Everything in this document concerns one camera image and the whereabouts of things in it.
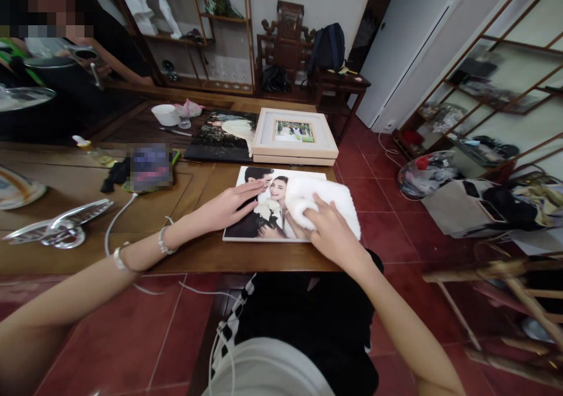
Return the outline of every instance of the groom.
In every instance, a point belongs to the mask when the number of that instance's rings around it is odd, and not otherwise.
[[[270,183],[272,182],[272,174],[274,169],[264,168],[264,167],[247,167],[245,171],[245,182],[254,182],[262,179],[264,181],[264,187],[262,188],[262,193],[257,197],[251,198],[243,205],[239,207],[241,209],[247,204],[253,201],[264,200],[267,198],[266,192],[270,188]],[[225,236],[228,238],[257,238],[258,232],[260,230],[261,224],[259,223],[260,215],[251,211],[246,216],[243,217],[238,223],[233,224],[228,227]]]

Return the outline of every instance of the white statue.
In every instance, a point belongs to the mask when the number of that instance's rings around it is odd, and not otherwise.
[[[166,0],[158,0],[158,6],[160,7],[160,11],[164,15],[164,19],[166,19],[166,22],[168,22],[170,28],[172,28],[173,33],[170,37],[179,39],[183,34],[180,32],[180,28],[178,27],[176,20],[172,16],[170,5]]]
[[[147,5],[147,0],[125,0],[125,3],[143,35],[158,34],[158,29],[151,22],[154,12]]]

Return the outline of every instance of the white towel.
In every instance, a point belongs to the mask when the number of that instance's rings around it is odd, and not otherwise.
[[[317,230],[315,225],[303,215],[307,208],[318,211],[313,194],[317,194],[328,204],[334,201],[337,210],[344,217],[356,238],[360,239],[361,229],[358,214],[354,208],[350,190],[344,185],[327,180],[304,176],[292,177],[289,180],[286,189],[286,205],[297,224],[309,230]]]

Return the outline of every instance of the pen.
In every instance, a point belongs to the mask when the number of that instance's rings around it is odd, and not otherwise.
[[[185,136],[193,136],[192,134],[189,134],[187,132],[180,132],[180,131],[175,131],[172,129],[166,129],[166,128],[159,128],[160,130],[163,130],[165,132],[172,132],[175,133],[176,135],[185,135]]]

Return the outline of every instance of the glue bottle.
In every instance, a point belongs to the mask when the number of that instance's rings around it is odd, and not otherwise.
[[[96,160],[102,166],[112,167],[115,163],[117,163],[117,160],[110,156],[107,152],[94,147],[91,141],[86,141],[83,137],[78,135],[72,135],[72,139],[74,139],[77,145],[86,151],[91,158]]]

